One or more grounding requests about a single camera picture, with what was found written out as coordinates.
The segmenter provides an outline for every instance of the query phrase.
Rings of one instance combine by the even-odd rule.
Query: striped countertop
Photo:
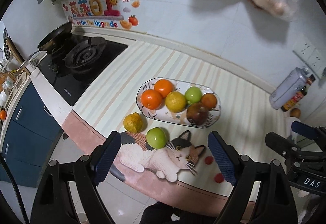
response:
[[[189,129],[194,145],[207,146],[209,132],[218,131],[227,144],[254,161],[269,163],[272,159],[280,159],[264,142],[265,135],[270,131],[285,136],[285,116],[282,111],[270,106],[269,94],[203,60],[142,41],[136,41],[123,51],[88,87],[73,110],[104,137],[108,137],[111,131],[125,131],[124,117],[140,112],[136,106],[139,87],[155,77],[210,87],[221,99],[222,114],[215,124],[206,129],[147,119],[143,133],[159,126],[169,132],[170,138],[175,138]],[[209,150],[204,156],[208,155],[211,155]],[[219,173],[218,167],[215,163],[206,165],[203,160],[200,159],[196,166],[197,176],[183,171],[179,173],[179,181],[228,196],[232,190],[231,184],[217,184],[214,176]],[[257,192],[258,185],[255,185],[251,200],[255,200]]]

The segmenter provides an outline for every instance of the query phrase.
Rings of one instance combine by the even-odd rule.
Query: lemon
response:
[[[142,130],[143,121],[138,113],[133,113],[124,118],[123,126],[129,132],[138,133]]]
[[[181,112],[186,104],[185,96],[177,91],[170,92],[165,99],[166,107],[173,113]]]

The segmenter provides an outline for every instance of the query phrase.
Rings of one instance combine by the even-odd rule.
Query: spray can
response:
[[[295,93],[295,95],[287,101],[282,107],[282,111],[286,112],[287,110],[291,109],[293,106],[295,106],[303,97],[305,97],[308,93],[309,87],[312,85],[312,83],[316,80],[313,74],[309,78],[307,78],[306,85],[298,92]]]
[[[307,82],[307,68],[295,68],[286,77],[286,79],[276,88],[270,95],[269,103],[274,109],[279,109],[288,100],[290,100],[296,92],[300,91]]]

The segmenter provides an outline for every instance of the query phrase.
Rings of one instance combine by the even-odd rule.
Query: pan handle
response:
[[[27,59],[25,59],[25,61],[20,65],[20,67],[18,68],[18,70],[21,70],[23,67],[25,67],[25,65],[27,64],[27,62],[30,60],[31,57],[33,57],[34,54],[36,54],[37,52],[42,51],[41,49],[33,52],[32,54],[29,55],[29,57]]]

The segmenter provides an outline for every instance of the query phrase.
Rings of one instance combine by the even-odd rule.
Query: tangerine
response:
[[[7,112],[5,110],[1,110],[0,112],[0,119],[5,120],[7,117]]]
[[[208,109],[214,109],[217,105],[217,99],[214,94],[204,94],[201,98],[201,103]]]
[[[144,107],[150,110],[159,108],[162,104],[162,101],[162,95],[154,89],[146,90],[141,95],[141,103]]]
[[[164,79],[158,80],[154,85],[154,90],[158,91],[163,98],[166,98],[167,95],[173,91],[173,89],[173,84]]]

